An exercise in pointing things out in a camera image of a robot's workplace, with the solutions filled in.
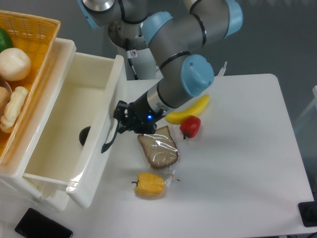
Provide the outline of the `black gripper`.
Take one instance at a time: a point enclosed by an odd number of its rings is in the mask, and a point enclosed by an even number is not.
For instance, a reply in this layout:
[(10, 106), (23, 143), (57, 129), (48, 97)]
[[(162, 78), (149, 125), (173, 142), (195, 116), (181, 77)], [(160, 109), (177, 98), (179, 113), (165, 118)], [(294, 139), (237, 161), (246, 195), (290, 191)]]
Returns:
[(136, 101), (127, 104), (119, 100), (113, 113), (114, 119), (125, 119), (118, 122), (116, 131), (123, 134), (133, 131), (137, 134), (154, 134), (157, 129), (156, 122), (163, 118), (163, 109), (157, 112), (153, 110), (146, 95), (142, 95)]

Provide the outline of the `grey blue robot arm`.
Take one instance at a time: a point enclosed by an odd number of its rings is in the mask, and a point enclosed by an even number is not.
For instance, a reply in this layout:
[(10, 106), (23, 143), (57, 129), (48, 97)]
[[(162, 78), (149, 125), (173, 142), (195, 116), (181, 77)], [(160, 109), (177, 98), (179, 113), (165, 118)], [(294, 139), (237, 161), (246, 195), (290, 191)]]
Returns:
[(243, 24), (234, 0), (187, 0), (189, 14), (174, 19), (158, 12), (143, 24), (142, 33), (163, 78), (131, 103), (119, 101), (114, 111), (117, 131), (153, 134), (164, 116), (199, 96), (213, 83), (210, 63), (194, 50), (228, 37)]

